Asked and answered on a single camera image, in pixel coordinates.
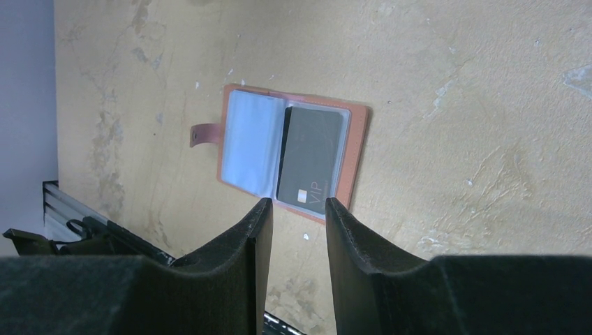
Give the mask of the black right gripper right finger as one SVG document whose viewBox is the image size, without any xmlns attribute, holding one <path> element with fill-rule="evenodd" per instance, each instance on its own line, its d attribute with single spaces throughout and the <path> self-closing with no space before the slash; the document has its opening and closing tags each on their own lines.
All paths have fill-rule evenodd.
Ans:
<svg viewBox="0 0 592 335">
<path fill-rule="evenodd" d="M 419 258 L 326 201 L 339 334 L 590 334 L 591 259 Z"/>
</svg>

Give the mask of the pink leather card holder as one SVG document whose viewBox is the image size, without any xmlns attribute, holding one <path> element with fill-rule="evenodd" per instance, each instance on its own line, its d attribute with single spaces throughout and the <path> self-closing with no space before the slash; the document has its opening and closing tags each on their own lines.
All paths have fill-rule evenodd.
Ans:
<svg viewBox="0 0 592 335">
<path fill-rule="evenodd" d="M 218 146 L 221 183 L 323 222 L 326 199 L 351 203 L 370 114 L 361 103 L 229 84 L 220 122 L 192 126 L 189 144 Z"/>
</svg>

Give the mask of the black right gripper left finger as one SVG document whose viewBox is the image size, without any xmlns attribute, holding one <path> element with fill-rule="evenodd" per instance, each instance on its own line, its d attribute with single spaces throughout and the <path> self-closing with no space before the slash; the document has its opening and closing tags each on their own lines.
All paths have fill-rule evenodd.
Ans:
<svg viewBox="0 0 592 335">
<path fill-rule="evenodd" d="M 2 334 L 261 334 L 273 204 L 170 265 L 144 255 L 1 259 Z"/>
</svg>

